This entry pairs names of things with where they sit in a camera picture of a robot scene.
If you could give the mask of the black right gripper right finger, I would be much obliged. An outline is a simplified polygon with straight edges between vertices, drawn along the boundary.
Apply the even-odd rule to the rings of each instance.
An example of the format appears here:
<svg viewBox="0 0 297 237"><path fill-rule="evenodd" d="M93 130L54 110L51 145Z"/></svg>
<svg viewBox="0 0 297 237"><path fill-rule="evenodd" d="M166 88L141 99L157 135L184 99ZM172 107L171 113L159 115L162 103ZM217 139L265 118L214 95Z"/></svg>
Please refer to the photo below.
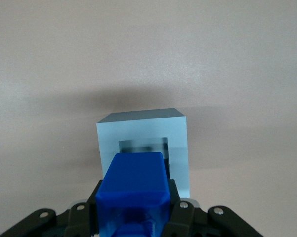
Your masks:
<svg viewBox="0 0 297 237"><path fill-rule="evenodd" d="M262 234L232 209L217 205L203 211L180 198L176 182L168 179L170 219L163 237L261 237Z"/></svg>

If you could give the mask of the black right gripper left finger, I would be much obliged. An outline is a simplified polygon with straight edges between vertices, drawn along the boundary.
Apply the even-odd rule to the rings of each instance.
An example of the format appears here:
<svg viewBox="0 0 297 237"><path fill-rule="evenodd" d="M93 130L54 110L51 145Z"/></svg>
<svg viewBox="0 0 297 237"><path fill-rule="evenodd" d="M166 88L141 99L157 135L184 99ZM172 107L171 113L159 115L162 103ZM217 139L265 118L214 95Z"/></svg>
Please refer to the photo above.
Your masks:
<svg viewBox="0 0 297 237"><path fill-rule="evenodd" d="M93 237L99 234L96 193L98 182L85 202L57 214L53 209L38 209L8 230L1 237Z"/></svg>

